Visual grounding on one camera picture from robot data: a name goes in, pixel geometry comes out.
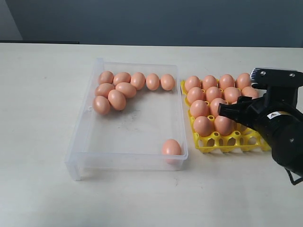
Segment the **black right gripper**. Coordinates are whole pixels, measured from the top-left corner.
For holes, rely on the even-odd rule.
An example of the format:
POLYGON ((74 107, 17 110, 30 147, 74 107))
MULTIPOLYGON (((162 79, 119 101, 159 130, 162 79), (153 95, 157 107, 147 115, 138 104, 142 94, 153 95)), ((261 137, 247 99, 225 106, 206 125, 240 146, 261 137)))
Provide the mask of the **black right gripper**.
POLYGON ((272 149, 272 158, 291 176, 303 176, 303 114, 278 101, 240 96, 237 104, 219 104, 218 114, 256 130, 272 149))

